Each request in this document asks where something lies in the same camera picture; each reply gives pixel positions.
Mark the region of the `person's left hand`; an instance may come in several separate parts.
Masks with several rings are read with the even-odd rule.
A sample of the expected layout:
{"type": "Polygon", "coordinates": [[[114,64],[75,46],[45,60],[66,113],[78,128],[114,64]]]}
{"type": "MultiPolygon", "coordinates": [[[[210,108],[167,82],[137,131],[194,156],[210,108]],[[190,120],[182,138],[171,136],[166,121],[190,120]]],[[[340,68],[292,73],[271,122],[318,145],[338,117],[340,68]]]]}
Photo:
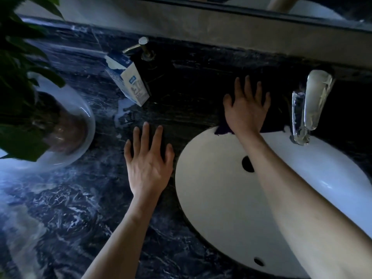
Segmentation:
{"type": "Polygon", "coordinates": [[[165,164],[165,154],[161,156],[163,126],[156,128],[147,154],[141,153],[141,135],[136,126],[131,140],[133,160],[126,161],[129,186],[134,199],[158,199],[173,172],[173,165],[165,164]]]}

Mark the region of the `person's right hand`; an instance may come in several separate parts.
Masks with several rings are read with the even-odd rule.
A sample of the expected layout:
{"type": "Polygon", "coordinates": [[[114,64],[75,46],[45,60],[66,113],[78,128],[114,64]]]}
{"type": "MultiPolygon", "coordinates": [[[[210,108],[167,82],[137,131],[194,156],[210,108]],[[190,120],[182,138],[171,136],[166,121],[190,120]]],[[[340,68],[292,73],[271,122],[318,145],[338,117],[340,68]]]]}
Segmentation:
{"type": "Polygon", "coordinates": [[[227,125],[239,138],[258,136],[267,112],[263,109],[263,88],[259,81],[253,99],[247,99],[244,95],[244,87],[241,86],[240,78],[234,82],[234,98],[232,98],[234,113],[225,115],[227,125]]]}

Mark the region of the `dark purple cleaning cloth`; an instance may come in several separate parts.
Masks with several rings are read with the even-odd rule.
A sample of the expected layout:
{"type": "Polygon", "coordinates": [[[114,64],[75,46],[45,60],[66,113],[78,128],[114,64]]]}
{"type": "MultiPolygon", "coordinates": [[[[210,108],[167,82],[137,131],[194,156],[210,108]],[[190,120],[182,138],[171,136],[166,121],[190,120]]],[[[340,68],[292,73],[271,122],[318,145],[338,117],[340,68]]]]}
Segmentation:
{"type": "MultiPolygon", "coordinates": [[[[262,83],[262,88],[263,88],[263,99],[265,98],[266,93],[270,93],[271,95],[271,106],[267,112],[267,116],[265,118],[265,121],[263,123],[263,126],[260,132],[273,132],[273,131],[284,130],[285,125],[289,124],[288,105],[290,103],[289,103],[289,100],[285,98],[286,95],[289,93],[289,87],[283,82],[283,80],[279,79],[278,75],[271,75],[269,77],[254,76],[253,78],[251,77],[251,75],[249,76],[250,76],[253,94],[255,94],[257,83],[260,81],[262,83]]],[[[244,87],[244,79],[246,76],[243,77],[243,80],[241,80],[240,76],[237,76],[237,77],[240,78],[241,86],[244,87]]],[[[225,94],[230,94],[231,97],[234,98],[234,85],[225,94]]],[[[224,135],[224,134],[234,134],[234,133],[231,131],[230,127],[227,125],[225,114],[224,114],[224,109],[223,109],[223,119],[220,120],[215,130],[215,135],[224,135]]]]}

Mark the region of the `person's right forearm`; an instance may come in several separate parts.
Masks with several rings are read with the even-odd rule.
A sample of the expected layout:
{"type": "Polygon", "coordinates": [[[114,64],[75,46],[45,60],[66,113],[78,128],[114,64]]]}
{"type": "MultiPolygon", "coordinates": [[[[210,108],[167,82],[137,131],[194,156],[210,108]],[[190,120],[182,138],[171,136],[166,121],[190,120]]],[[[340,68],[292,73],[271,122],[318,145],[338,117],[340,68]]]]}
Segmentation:
{"type": "Polygon", "coordinates": [[[311,279],[372,279],[372,239],[291,169],[256,131],[233,131],[286,242],[311,279]]]}

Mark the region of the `person's left forearm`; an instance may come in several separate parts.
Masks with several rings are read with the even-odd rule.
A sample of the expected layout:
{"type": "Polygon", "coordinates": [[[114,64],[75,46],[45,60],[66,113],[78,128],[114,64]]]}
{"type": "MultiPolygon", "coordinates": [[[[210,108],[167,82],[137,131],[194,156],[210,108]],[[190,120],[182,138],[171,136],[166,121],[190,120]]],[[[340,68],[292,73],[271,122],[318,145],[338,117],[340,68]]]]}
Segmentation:
{"type": "Polygon", "coordinates": [[[134,279],[159,192],[137,193],[123,220],[81,279],[134,279]]]}

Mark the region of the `chrome sink faucet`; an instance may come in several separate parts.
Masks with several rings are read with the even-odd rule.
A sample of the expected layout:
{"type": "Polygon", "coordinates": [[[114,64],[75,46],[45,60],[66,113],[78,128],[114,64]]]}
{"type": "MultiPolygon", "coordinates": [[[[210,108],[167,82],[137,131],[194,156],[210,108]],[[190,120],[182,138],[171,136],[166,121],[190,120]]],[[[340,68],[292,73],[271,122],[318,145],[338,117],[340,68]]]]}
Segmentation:
{"type": "Polygon", "coordinates": [[[334,86],[332,72],[324,69],[311,70],[305,83],[291,95],[291,141],[304,146],[310,134],[319,125],[326,100],[334,86]]]}

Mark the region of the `blue and white milk carton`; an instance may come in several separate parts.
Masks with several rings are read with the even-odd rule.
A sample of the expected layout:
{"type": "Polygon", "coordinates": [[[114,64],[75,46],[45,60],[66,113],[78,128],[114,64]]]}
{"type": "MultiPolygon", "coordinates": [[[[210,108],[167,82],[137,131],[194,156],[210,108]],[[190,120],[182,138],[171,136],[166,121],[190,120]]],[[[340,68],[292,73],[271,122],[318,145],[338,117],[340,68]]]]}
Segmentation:
{"type": "Polygon", "coordinates": [[[150,98],[145,84],[131,58],[121,52],[111,51],[105,55],[106,72],[125,97],[142,107],[150,98]]]}

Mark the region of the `white round plant pot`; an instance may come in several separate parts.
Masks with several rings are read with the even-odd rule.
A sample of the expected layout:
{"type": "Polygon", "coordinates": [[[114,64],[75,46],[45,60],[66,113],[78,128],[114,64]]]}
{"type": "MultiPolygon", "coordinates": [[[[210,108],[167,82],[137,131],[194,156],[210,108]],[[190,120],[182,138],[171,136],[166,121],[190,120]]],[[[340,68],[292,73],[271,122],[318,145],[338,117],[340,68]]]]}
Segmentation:
{"type": "Polygon", "coordinates": [[[95,118],[68,84],[29,73],[30,86],[0,87],[0,173],[44,173],[72,164],[88,150],[95,118]]]}

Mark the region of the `white oval sink basin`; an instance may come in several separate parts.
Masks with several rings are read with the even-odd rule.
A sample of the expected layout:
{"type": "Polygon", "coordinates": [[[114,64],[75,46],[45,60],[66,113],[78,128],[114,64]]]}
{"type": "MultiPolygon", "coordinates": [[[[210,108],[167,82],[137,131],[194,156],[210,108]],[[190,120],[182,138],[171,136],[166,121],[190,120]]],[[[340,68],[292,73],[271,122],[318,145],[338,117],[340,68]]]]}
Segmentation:
{"type": "MultiPolygon", "coordinates": [[[[212,247],[259,272],[307,279],[276,222],[235,135],[217,127],[194,137],[176,165],[175,188],[186,219],[212,247]]],[[[346,154],[317,137],[305,146],[290,129],[262,133],[296,173],[372,238],[372,182],[346,154]]]]}

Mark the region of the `brass soap dispenser pump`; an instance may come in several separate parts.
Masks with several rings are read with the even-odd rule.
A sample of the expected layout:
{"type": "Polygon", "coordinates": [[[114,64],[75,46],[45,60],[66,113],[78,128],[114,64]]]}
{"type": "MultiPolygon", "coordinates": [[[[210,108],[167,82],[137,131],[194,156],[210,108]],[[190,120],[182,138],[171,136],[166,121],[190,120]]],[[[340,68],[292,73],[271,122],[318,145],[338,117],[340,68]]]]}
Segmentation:
{"type": "Polygon", "coordinates": [[[144,60],[144,61],[147,61],[147,62],[150,62],[150,61],[153,61],[156,57],[156,54],[154,51],[152,51],[149,46],[148,46],[148,43],[149,43],[149,39],[148,37],[141,37],[138,39],[138,44],[136,45],[133,45],[131,47],[128,47],[126,49],[124,49],[122,51],[123,54],[127,54],[131,51],[134,51],[135,49],[137,48],[141,48],[142,49],[142,55],[141,55],[141,59],[144,60]]]}

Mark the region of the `green leafy houseplant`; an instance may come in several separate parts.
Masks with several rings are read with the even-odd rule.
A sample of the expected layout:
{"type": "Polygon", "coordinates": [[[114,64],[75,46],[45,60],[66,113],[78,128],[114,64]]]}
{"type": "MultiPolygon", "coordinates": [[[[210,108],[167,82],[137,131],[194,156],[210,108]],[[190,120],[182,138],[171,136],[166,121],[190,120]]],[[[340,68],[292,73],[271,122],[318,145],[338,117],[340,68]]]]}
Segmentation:
{"type": "MultiPolygon", "coordinates": [[[[61,105],[39,92],[38,74],[57,87],[65,81],[47,63],[47,55],[26,39],[41,39],[44,31],[25,23],[15,10],[26,0],[0,0],[0,149],[2,159],[36,162],[51,147],[47,136],[57,126],[61,105]]],[[[63,18],[59,0],[29,0],[63,18]]]]}

